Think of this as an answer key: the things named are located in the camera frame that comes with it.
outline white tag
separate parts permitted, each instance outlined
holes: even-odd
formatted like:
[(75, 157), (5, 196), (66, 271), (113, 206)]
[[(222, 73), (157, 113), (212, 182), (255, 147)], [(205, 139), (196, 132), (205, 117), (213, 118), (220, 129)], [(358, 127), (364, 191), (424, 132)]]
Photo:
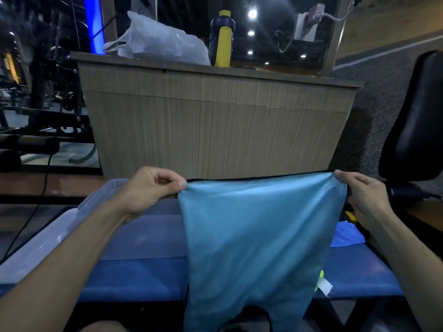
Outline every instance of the white tag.
[(320, 278), (317, 282), (317, 288), (319, 288), (320, 290), (322, 290), (322, 292), (325, 294), (325, 296), (329, 295), (331, 289), (332, 289), (332, 284), (330, 284), (326, 279), (324, 279), (323, 277)]

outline ceiling light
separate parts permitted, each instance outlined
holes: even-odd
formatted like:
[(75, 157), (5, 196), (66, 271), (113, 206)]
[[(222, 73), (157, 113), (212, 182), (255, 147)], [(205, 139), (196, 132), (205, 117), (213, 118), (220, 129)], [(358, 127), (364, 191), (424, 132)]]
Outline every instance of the ceiling light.
[(251, 9), (248, 12), (248, 16), (249, 16), (249, 18), (252, 18), (252, 19), (256, 18), (257, 17), (257, 9)]

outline folded blue fabric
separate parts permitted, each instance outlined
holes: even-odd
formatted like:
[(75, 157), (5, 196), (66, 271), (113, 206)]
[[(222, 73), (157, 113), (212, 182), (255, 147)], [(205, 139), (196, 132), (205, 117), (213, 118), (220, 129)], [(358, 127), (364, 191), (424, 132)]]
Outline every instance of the folded blue fabric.
[(337, 228), (335, 228), (335, 234), (331, 247), (345, 247), (365, 242), (365, 237), (362, 233), (360, 233), (353, 223), (340, 221), (337, 224)]
[(294, 332), (314, 295), (347, 188), (332, 173), (194, 181), (179, 193), (189, 260), (185, 332), (216, 332), (244, 307)]

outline white line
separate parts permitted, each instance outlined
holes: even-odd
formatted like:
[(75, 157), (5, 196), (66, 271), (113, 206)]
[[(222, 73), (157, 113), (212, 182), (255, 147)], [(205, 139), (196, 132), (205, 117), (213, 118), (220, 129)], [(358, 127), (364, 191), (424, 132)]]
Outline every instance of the white line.
[(412, 48), (413, 46), (417, 46), (417, 45), (433, 42), (433, 41), (436, 41), (436, 40), (441, 39), (441, 38), (443, 38), (443, 35), (435, 36), (435, 37), (428, 38), (428, 39), (425, 39), (423, 41), (411, 43), (411, 44), (408, 44), (408, 45), (403, 45), (400, 48), (395, 48), (395, 49), (388, 50), (388, 51), (385, 51), (385, 52), (377, 53), (377, 54), (372, 55), (372, 56), (368, 56), (368, 57), (364, 57), (364, 58), (361, 58), (361, 59), (357, 59), (356, 61), (352, 61), (350, 63), (337, 65), (337, 66), (334, 66), (333, 71), (340, 70), (341, 68), (346, 68), (348, 66), (357, 65), (357, 64), (363, 63), (364, 61), (370, 61), (371, 59), (379, 58), (379, 57), (382, 57), (382, 56), (385, 56), (385, 55), (389, 55), (390, 53), (394, 53), (394, 52), (397, 52), (397, 51), (409, 49), (409, 48)]

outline black padded seat back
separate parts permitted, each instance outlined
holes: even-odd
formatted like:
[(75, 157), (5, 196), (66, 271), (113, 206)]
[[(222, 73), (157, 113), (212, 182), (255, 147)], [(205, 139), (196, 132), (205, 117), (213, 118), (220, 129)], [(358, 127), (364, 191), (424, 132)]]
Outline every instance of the black padded seat back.
[(427, 181), (443, 169), (443, 52), (420, 55), (406, 98), (381, 151), (379, 175)]

